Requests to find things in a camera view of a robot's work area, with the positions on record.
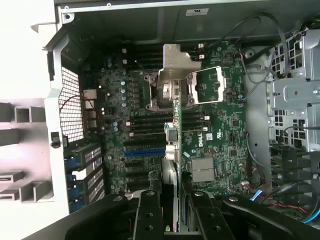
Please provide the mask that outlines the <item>CPU socket with metal frame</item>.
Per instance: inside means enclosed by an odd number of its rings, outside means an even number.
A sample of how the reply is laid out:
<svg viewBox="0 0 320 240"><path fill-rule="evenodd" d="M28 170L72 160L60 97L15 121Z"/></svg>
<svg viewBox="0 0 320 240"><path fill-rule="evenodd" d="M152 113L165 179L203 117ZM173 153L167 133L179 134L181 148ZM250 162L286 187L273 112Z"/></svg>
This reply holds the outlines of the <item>CPU socket with metal frame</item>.
<svg viewBox="0 0 320 240"><path fill-rule="evenodd" d="M140 103L135 106L149 112L167 113L178 105L190 110L203 104L226 100L230 89L231 69L222 65L203 69L163 67L143 77L145 86Z"/></svg>

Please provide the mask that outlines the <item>grey metal disk bay cage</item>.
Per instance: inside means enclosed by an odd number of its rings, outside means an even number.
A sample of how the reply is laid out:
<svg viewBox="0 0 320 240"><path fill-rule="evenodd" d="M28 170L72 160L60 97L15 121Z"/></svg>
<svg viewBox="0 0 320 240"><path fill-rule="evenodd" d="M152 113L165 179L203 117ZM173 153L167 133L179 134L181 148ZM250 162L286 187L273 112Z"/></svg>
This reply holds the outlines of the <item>grey metal disk bay cage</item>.
<svg viewBox="0 0 320 240"><path fill-rule="evenodd" d="M320 29L286 40L290 72L267 85L271 143L320 152Z"/></svg>

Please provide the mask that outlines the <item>blue expansion slot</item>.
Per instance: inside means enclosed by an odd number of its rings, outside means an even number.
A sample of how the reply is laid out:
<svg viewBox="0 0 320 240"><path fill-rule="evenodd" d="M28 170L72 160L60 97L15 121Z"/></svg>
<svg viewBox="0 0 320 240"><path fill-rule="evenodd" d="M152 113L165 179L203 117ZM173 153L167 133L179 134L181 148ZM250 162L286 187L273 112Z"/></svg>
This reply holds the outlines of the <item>blue expansion slot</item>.
<svg viewBox="0 0 320 240"><path fill-rule="evenodd" d="M164 149L144 149L144 150L133 150L133 151L126 151L124 152L124 156L127 158L134 158L134 157L150 157L150 156L159 156L164 155Z"/></svg>

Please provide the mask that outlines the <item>white mesh fan grille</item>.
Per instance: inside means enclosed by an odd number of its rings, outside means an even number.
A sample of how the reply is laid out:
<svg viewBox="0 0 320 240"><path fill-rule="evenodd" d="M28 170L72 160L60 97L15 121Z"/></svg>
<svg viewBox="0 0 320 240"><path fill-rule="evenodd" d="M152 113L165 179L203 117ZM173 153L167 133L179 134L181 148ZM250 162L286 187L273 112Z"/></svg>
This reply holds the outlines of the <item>white mesh fan grille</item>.
<svg viewBox="0 0 320 240"><path fill-rule="evenodd" d="M79 76L62 67L62 90L58 97L60 126L70 143L84 138Z"/></svg>

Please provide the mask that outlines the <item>grey open PC case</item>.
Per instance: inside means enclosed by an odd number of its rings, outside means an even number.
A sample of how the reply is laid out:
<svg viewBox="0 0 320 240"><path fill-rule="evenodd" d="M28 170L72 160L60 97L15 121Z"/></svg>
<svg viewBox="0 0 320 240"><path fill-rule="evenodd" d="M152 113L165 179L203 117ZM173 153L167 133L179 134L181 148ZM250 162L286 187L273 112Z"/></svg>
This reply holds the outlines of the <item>grey open PC case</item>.
<svg viewBox="0 0 320 240"><path fill-rule="evenodd" d="M320 240L320 151L271 143L267 85L291 71L287 39L320 30L320 0L55 0L58 30L45 46L50 92L44 101L50 144L53 193L67 214L27 240L64 240L67 230L116 201L138 198L147 190L160 194L163 240L203 240L190 226L190 193L205 192L213 202L226 197L250 199L292 220L299 240ZM207 15L186 16L186 10L209 8ZM239 44L246 117L246 173L242 193L214 195L196 189L181 173L181 227L173 228L173 185L160 169L149 186L132 193L106 193L106 151L98 119L98 89L86 86L84 65L95 49L195 43L216 50L224 42ZM62 67L78 75L84 138L69 142L60 122Z"/></svg>

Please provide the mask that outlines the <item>white label sticker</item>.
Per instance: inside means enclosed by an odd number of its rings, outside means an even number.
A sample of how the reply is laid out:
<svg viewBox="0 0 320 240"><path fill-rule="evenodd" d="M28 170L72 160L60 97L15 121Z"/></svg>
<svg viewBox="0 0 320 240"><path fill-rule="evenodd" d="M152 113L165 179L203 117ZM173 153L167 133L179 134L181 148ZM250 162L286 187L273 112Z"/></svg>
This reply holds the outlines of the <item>white label sticker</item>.
<svg viewBox="0 0 320 240"><path fill-rule="evenodd" d="M195 8L195 9L187 9L185 15L187 17L191 16L205 16L208 14L209 8Z"/></svg>

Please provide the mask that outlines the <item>green Dell motherboard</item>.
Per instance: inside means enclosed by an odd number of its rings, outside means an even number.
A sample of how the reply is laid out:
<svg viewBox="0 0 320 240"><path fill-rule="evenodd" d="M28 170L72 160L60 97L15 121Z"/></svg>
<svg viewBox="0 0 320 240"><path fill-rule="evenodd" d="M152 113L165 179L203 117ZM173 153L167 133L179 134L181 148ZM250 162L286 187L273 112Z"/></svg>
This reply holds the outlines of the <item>green Dell motherboard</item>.
<svg viewBox="0 0 320 240"><path fill-rule="evenodd" d="M230 68L230 89L226 100L201 104L182 111L182 171L190 175L196 189L214 195L243 193L247 178L246 110L239 95L244 92L240 45L223 41L215 50L183 43L181 50L203 68ZM125 157L127 151L165 150L164 125L173 119L170 112L153 112L135 106L144 92L144 76L162 65L162 47L125 45L94 49L83 72L89 89L97 87L96 105L105 149L105 192L129 194L150 185L151 173L160 169L164 155ZM192 159L212 158L214 181L193 182Z"/></svg>

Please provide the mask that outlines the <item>silver chipset heatsink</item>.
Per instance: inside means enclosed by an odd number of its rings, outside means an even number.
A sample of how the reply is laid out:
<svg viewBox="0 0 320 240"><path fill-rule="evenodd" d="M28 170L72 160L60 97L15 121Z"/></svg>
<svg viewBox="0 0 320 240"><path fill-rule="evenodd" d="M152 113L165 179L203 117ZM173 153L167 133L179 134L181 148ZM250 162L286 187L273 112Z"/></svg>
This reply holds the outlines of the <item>silver chipset heatsink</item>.
<svg viewBox="0 0 320 240"><path fill-rule="evenodd" d="M191 161L191 166L193 182L201 183L215 180L217 172L212 158L194 158Z"/></svg>

